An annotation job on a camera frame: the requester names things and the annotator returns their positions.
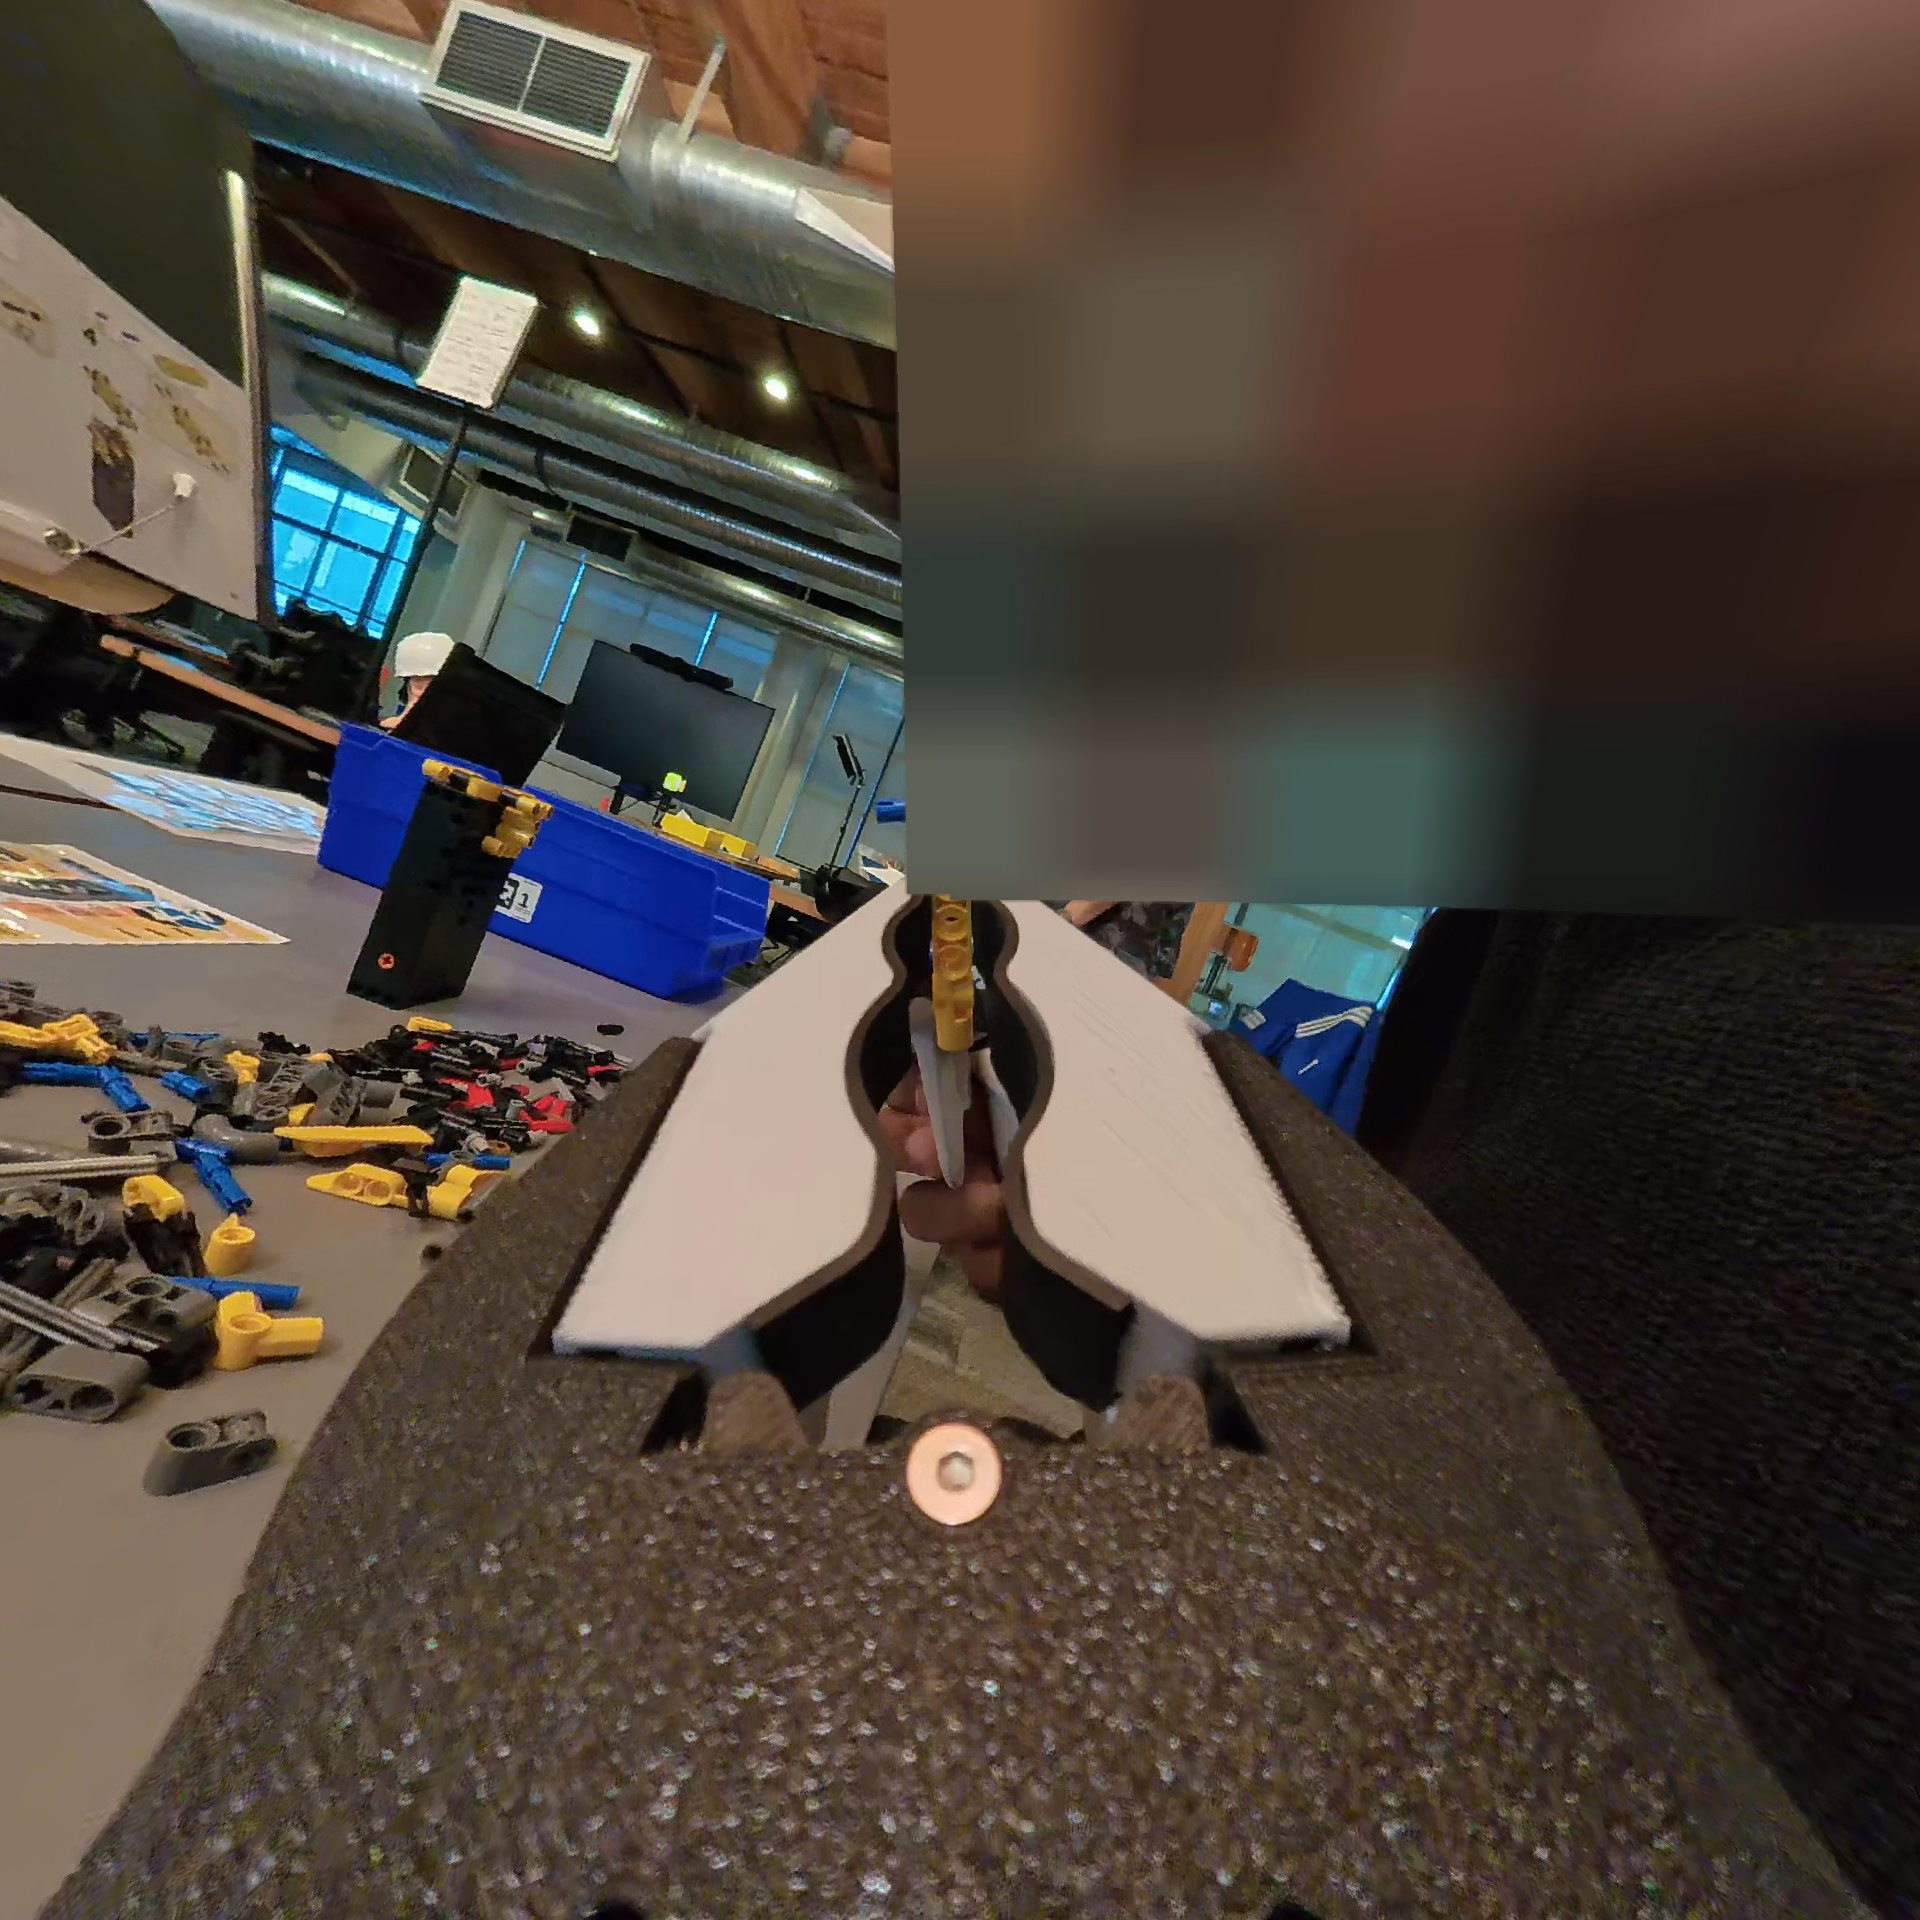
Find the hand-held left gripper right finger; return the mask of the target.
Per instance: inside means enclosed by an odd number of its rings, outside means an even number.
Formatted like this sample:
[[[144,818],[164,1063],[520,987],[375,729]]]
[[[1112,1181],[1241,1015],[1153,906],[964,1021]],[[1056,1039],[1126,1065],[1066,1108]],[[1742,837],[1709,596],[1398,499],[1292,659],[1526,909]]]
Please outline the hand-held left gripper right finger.
[[[1046,1384],[1112,1407],[1230,1355],[1340,1354],[1353,1317],[1209,1032],[1044,906],[980,906],[988,1043],[1023,1128],[999,1160],[999,1305]]]

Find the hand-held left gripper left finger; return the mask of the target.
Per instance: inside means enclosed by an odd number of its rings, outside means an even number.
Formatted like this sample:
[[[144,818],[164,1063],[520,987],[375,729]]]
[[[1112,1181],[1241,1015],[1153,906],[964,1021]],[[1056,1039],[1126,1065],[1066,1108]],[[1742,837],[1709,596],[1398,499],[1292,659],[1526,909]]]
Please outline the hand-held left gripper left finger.
[[[694,1033],[556,1324],[559,1355],[698,1360],[880,1245],[890,1152],[858,1049],[904,973],[884,884]]]

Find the yellow brick assembly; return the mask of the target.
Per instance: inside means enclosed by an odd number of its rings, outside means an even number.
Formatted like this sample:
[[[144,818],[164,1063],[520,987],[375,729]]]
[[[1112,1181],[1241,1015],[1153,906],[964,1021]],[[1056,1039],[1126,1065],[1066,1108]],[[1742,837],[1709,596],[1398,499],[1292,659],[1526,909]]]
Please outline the yellow brick assembly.
[[[975,963],[972,904],[928,901],[928,1002],[940,1051],[964,1053],[975,1040]]]

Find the person's right hand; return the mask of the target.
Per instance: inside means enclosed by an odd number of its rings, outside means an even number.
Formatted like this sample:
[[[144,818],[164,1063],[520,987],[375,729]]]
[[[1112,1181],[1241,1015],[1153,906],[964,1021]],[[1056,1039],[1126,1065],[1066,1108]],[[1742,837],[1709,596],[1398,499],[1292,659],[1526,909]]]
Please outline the person's right hand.
[[[974,1293],[997,1305],[1005,1252],[1001,1172],[988,1098],[975,1092],[967,1113],[967,1170],[948,1187],[937,1162],[934,1128],[918,1076],[908,1074],[887,1096],[880,1124],[890,1143],[903,1235],[926,1241],[952,1265]]]

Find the blue jacket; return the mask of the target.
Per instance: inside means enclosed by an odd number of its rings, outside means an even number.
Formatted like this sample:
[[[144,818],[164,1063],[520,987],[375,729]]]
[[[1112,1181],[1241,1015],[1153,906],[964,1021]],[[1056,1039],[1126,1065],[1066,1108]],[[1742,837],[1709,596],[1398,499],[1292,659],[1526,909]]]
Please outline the blue jacket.
[[[1381,1007],[1297,978],[1285,978],[1262,1002],[1221,992],[1199,1003],[1214,1026],[1245,1040],[1342,1135],[1357,1135]]]

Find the blue storage bin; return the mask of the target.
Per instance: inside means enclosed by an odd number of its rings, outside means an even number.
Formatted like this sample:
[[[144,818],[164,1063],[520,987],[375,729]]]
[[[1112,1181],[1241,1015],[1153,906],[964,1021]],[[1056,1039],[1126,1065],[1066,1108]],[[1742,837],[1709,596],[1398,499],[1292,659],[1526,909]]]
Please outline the blue storage bin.
[[[321,868],[382,889],[422,791],[430,752],[344,725],[326,784]],[[537,789],[551,808],[516,857],[488,930],[626,987],[704,1002],[749,965],[768,877]]]

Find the black brick tower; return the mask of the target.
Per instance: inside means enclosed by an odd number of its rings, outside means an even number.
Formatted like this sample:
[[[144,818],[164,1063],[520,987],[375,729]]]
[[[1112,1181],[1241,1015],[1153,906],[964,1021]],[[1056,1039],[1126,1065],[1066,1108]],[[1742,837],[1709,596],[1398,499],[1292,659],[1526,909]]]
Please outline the black brick tower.
[[[454,1002],[511,875],[552,808],[442,759],[422,787],[344,992],[393,1010]]]

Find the black monitor screen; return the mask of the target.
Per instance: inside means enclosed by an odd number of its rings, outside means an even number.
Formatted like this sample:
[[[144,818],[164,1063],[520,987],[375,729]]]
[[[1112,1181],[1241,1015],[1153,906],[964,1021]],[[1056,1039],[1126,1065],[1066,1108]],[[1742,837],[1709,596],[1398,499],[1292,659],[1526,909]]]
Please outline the black monitor screen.
[[[582,664],[556,751],[610,776],[637,799],[682,779],[681,800],[736,816],[777,719],[685,661],[596,641]]]

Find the black tilted panel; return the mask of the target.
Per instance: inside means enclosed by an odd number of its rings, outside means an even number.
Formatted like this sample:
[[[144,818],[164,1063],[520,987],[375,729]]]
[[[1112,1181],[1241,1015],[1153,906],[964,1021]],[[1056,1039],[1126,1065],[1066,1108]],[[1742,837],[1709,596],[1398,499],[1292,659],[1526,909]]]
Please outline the black tilted panel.
[[[564,699],[490,665],[457,641],[390,739],[440,761],[488,768],[497,783],[524,787],[557,740],[567,716]]]

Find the printed paper sheet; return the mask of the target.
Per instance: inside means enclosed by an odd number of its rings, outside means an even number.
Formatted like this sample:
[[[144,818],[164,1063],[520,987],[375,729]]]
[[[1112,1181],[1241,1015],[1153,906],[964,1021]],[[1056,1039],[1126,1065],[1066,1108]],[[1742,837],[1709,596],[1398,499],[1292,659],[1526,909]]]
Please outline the printed paper sheet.
[[[300,795],[117,759],[82,756],[58,779],[145,825],[212,847],[312,857],[326,825],[326,809]]]

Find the white sign on pole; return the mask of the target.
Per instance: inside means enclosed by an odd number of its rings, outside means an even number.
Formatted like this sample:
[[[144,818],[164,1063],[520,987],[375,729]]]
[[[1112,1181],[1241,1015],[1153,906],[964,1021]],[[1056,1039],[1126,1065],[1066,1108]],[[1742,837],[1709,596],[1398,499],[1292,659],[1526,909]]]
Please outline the white sign on pole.
[[[508,387],[537,308],[534,295],[478,276],[461,276],[447,299],[434,343],[415,372],[415,387],[453,400],[454,418],[439,476],[422,505],[414,551],[394,589],[393,621],[400,621],[415,588],[449,480],[464,457],[473,413],[490,410]]]

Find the open instruction booklet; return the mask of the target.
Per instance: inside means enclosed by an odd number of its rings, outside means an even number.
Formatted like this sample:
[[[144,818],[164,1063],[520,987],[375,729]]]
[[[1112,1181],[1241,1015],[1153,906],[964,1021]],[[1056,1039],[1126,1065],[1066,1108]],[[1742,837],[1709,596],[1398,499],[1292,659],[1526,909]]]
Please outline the open instruction booklet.
[[[1,503],[92,543],[161,503],[172,474],[198,495],[54,576],[1,580],[93,615],[142,615],[181,594],[236,617],[272,600],[256,337],[241,375],[216,370],[5,200]]]

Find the white vent grille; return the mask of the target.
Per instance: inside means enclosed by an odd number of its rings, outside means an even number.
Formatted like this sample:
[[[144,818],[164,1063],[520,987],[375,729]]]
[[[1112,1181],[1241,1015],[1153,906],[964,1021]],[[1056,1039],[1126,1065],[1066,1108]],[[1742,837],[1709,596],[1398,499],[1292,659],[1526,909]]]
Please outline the white vent grille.
[[[478,127],[613,163],[654,73],[654,56],[626,41],[500,5],[454,2],[421,95]]]

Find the dark grey desk divider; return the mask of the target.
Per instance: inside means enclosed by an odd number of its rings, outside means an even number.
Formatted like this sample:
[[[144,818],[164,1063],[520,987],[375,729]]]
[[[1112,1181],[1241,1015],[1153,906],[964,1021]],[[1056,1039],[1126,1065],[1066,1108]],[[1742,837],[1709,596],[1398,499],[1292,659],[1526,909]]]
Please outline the dark grey desk divider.
[[[248,141],[145,5],[1,5],[5,201],[232,379],[250,319],[272,563]]]

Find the metal duct bundle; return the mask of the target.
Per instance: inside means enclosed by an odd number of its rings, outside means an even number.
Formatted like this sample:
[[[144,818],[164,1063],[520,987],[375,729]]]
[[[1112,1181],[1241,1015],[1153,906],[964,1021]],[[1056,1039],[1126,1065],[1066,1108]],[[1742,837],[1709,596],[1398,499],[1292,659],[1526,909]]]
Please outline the metal duct bundle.
[[[417,443],[446,443],[468,421],[474,459],[545,495],[621,513],[872,615],[903,615],[901,536],[874,488],[543,368],[514,372],[490,408],[464,412],[424,387],[422,333],[273,273],[263,308],[324,412],[358,413]]]

